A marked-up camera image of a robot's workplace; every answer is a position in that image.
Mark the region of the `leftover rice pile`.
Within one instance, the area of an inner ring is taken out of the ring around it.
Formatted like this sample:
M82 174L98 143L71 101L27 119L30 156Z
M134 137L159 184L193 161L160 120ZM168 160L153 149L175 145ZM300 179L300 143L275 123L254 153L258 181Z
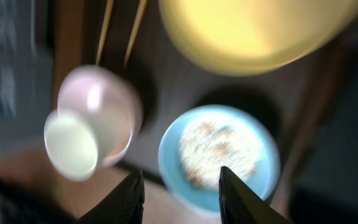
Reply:
M198 189L217 191L222 166L243 181L257 169L262 145L238 119L195 119L183 130L179 145L181 168Z

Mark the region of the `wooden chopstick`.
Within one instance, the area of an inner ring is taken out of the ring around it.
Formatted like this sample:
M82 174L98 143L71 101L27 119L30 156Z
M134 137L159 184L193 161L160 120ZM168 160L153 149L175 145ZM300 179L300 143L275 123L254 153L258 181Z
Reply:
M137 12L136 12L136 15L135 15L135 19L134 19L134 23L133 23L133 26L132 26L131 34L130 34L130 37L129 37L129 42L128 42L127 49L126 49L126 54L125 54L125 57L124 57L124 68L127 67L128 61L129 61L129 59L131 57L132 49L133 49L133 46L134 46L138 31L139 31L139 27L141 25L141 22L142 22L142 19L143 19L143 16L144 16L144 12L145 12L147 3L148 3L148 0L140 0L139 1L139 5L138 5Z
M97 66L99 66L100 61L101 61L101 57L102 57L102 54L103 54L104 44L105 44L106 35L107 35L107 32L108 32L108 28L109 28L109 23L110 23L110 18L111 18L113 5L114 5L114 0L107 0L106 1L106 7L105 7L105 12L104 12L104 17L103 17L101 33L100 33L100 36L99 36L98 51L97 51L96 61L95 61L95 64Z

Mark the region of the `light blue bowl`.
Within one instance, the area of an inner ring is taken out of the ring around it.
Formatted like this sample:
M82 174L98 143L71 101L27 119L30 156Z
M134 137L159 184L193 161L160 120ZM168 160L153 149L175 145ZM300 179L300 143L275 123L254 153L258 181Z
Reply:
M166 130L158 150L160 176L171 194L191 210L206 216L220 215L219 194L199 190L186 178L181 168L179 140L188 123L194 119L211 116L220 121L236 118L244 124L262 146L257 170L245 181L246 185L262 200L267 201L280 178L280 156L277 145L267 128L249 113L224 105L204 105L179 116Z

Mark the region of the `pink white bowl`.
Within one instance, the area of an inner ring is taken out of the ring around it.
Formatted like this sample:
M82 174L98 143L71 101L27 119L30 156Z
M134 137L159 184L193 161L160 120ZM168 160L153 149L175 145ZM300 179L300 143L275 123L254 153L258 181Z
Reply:
M118 145L103 157L103 166L112 166L124 157L143 123L142 104L135 88L115 73L94 65L77 67L65 77L57 108L100 113L98 118L103 124L114 125Z

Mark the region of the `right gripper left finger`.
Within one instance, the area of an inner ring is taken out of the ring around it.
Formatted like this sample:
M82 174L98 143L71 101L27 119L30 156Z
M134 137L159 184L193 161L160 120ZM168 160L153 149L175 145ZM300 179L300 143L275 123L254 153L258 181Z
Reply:
M145 202L141 170L129 174L76 224L142 224Z

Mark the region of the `white plastic cup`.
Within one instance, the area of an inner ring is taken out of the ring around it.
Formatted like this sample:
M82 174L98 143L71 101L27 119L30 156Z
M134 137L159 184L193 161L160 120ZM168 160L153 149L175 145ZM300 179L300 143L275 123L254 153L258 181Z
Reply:
M53 110L45 121L44 144L50 162L62 176L79 182L93 175L98 141L82 114Z

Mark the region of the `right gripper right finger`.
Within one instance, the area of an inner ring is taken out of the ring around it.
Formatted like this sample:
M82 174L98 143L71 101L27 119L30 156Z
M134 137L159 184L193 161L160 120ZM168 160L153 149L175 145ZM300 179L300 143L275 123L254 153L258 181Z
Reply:
M220 170L219 207L222 224L289 224L226 166Z

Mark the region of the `yellow round plate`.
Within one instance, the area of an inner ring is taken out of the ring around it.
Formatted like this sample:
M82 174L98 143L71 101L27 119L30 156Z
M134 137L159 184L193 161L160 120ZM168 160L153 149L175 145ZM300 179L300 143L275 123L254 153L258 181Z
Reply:
M358 0L159 0L158 8L178 51L227 76L291 63L358 16Z

